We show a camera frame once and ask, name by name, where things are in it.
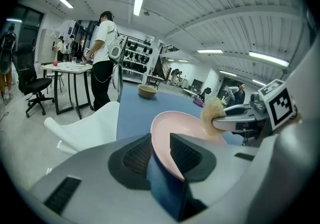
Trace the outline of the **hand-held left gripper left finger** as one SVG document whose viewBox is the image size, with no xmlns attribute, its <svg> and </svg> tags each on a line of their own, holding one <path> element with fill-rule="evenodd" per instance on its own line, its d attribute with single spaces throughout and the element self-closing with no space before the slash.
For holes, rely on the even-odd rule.
<svg viewBox="0 0 320 224">
<path fill-rule="evenodd" d="M 175 223 L 152 196 L 151 135 L 85 149 L 55 167 L 31 194 L 53 223 Z"/>
</svg>

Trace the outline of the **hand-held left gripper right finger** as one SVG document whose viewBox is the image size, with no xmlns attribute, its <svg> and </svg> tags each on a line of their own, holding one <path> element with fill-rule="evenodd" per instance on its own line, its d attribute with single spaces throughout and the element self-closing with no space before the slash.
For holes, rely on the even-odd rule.
<svg viewBox="0 0 320 224">
<path fill-rule="evenodd" d="M 187 185 L 197 214 L 185 223 L 267 223 L 273 217 L 258 199 L 276 136 L 259 148 L 170 135 L 171 156 Z"/>
</svg>

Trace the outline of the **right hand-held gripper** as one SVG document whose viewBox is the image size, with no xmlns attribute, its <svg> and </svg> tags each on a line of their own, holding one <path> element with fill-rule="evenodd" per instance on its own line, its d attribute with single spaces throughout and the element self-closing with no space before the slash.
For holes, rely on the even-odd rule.
<svg viewBox="0 0 320 224">
<path fill-rule="evenodd" d="M 255 140 L 263 140 L 279 134 L 292 122 L 294 107 L 285 82 L 275 79 L 253 92 L 249 104 L 224 108 L 227 117 L 213 119 L 212 125 L 216 129 L 238 133 L 256 129 Z"/>
</svg>

